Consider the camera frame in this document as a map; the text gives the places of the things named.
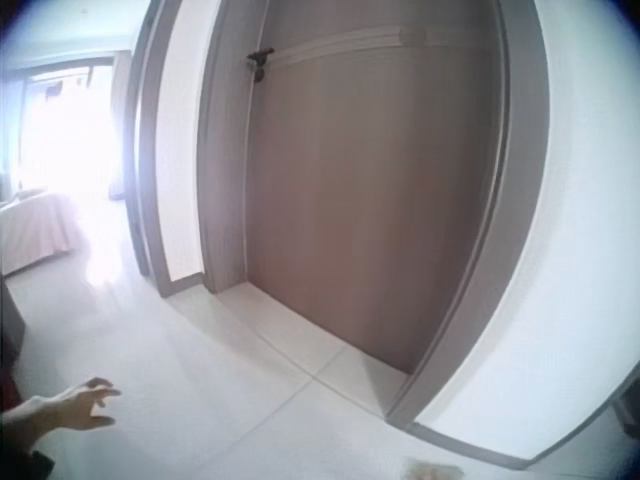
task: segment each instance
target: white bedsheet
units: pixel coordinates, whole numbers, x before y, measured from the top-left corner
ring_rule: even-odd
[[[15,272],[81,245],[76,211],[68,197],[42,193],[0,209],[0,271]]]

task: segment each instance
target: wooden door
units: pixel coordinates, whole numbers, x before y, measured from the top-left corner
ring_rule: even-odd
[[[460,281],[494,162],[480,0],[271,0],[247,166],[249,281],[411,372]]]

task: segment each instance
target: ceiling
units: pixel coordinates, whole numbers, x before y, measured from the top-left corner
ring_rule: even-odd
[[[149,0],[33,1],[2,46],[5,64],[132,49]]]

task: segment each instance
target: white floor tile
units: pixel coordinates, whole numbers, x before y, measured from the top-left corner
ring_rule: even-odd
[[[460,457],[411,437],[313,381],[195,479],[398,480],[415,465],[454,466],[465,479],[553,478]]]
[[[322,383],[384,418],[407,375],[347,346],[317,376]]]
[[[91,218],[116,232],[111,243],[94,235],[89,249],[7,281],[28,324],[15,367],[24,396],[53,395],[94,375],[124,392],[104,412],[115,427],[44,439],[39,447],[57,461],[52,478],[400,479],[431,462],[458,466],[465,479],[537,480],[600,475],[598,465],[612,458],[583,448],[603,436],[617,445],[619,432],[602,422],[595,437],[576,438],[564,447],[568,456],[537,473],[415,439],[380,418],[403,373],[248,284],[219,298],[196,287],[163,300],[137,271],[124,205]],[[119,268],[102,265],[106,275],[95,282],[89,267],[103,254],[117,256]]]
[[[346,345],[250,283],[217,297],[245,325],[311,375]]]
[[[86,253],[8,282],[27,322],[15,370],[25,396],[94,375],[123,391],[106,409],[115,427],[56,433],[65,478],[188,478],[309,381],[202,287],[168,302],[139,274],[93,285]]]

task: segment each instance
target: sheer curtain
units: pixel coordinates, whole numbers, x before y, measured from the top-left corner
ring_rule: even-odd
[[[0,97],[0,201],[6,201],[20,185],[20,121],[24,81],[2,82]]]

